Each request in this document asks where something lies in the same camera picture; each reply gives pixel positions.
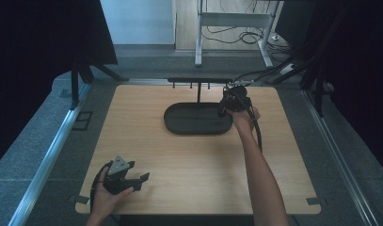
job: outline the forearm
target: forearm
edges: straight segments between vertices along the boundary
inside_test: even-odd
[[[288,225],[277,181],[250,130],[239,132],[255,225]]]
[[[95,214],[91,214],[88,218],[88,222],[86,226],[100,226],[103,225],[104,218],[101,216],[97,216]]]

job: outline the finger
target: finger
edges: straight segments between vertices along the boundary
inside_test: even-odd
[[[103,169],[103,171],[101,172],[101,174],[100,174],[100,179],[98,180],[99,182],[103,182],[104,181],[105,175],[106,175],[107,172],[108,172],[108,167],[105,167]]]
[[[129,187],[123,191],[121,191],[118,195],[121,197],[121,198],[124,198],[128,195],[130,195],[133,191],[135,191],[135,188],[134,187]]]

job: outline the dark background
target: dark background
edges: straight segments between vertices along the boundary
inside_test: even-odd
[[[0,1],[0,158],[76,56],[117,63],[100,1]]]
[[[383,167],[383,1],[353,4],[329,52],[331,100]]]

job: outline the wall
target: wall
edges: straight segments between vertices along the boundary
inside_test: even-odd
[[[171,0],[101,0],[114,44],[174,44]]]

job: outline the metal frame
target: metal frame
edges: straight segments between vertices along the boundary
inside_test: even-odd
[[[365,198],[361,188],[359,186],[356,177],[353,175],[353,172],[347,166],[346,161],[343,158],[343,155],[335,142],[334,137],[329,131],[326,122],[324,119],[317,113],[314,108],[314,100],[311,97],[311,94],[302,89],[302,96],[305,99],[306,104],[309,107],[311,115],[313,116],[314,121],[316,122],[317,128],[319,129],[321,135],[323,136],[324,142],[326,143],[328,150],[334,160],[335,165],[338,168],[338,172],[341,174],[343,178],[343,182],[349,191],[349,194],[352,198],[352,201],[356,205],[356,208],[359,211],[361,219],[364,222],[364,225],[378,225],[374,213],[371,209],[370,204]]]
[[[202,66],[202,27],[203,26],[242,26],[242,27],[260,27],[264,28],[263,39],[258,41],[264,63],[267,68],[273,67],[273,63],[267,54],[266,45],[270,36],[271,28],[276,19],[279,1],[275,1],[270,14],[252,14],[252,13],[216,13],[203,12],[203,0],[199,0],[198,7],[198,35],[195,46],[195,66]]]
[[[47,154],[44,156],[38,171],[33,177],[32,182],[27,188],[24,196],[19,203],[14,215],[11,218],[11,221],[8,225],[17,226],[25,225],[27,219],[30,216],[30,213],[33,210],[33,207],[36,204],[36,201],[47,181],[51,170],[56,162],[56,159],[61,152],[61,149],[65,143],[66,138],[68,137],[74,122],[76,121],[77,115],[79,114],[80,109],[82,108],[83,102],[86,99],[90,85],[83,85],[80,91],[80,99],[78,106],[74,110],[70,110],[59,127],[56,137],[50,145],[50,148],[47,151]]]

